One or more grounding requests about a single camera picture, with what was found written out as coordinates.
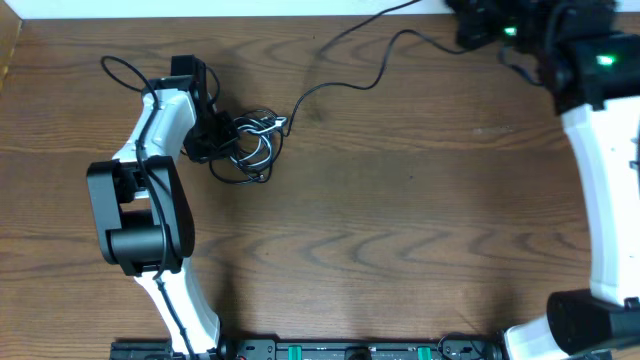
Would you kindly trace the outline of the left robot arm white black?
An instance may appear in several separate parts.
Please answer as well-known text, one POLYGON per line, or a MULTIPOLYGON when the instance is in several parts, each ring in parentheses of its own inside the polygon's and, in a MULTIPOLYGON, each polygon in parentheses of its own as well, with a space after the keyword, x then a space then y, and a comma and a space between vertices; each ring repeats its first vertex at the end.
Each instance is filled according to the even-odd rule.
POLYGON ((166 359, 232 359, 236 344, 205 299, 191 256, 195 224, 177 171, 230 151, 237 132, 208 91, 212 70, 193 55, 171 60, 166 77, 142 80, 143 110, 129 139, 86 180, 105 261, 119 266, 151 298, 170 334, 166 359))

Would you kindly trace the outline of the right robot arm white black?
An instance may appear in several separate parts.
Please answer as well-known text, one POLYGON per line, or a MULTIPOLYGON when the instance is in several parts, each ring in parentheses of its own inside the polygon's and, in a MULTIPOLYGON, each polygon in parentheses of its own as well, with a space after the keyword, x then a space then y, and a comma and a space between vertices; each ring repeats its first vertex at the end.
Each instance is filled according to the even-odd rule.
POLYGON ((591 241, 585 289, 551 294, 545 314, 507 329, 507 359, 603 359, 639 343, 639 38, 613 1, 451 3, 457 44, 495 41, 536 59, 576 159, 591 241))

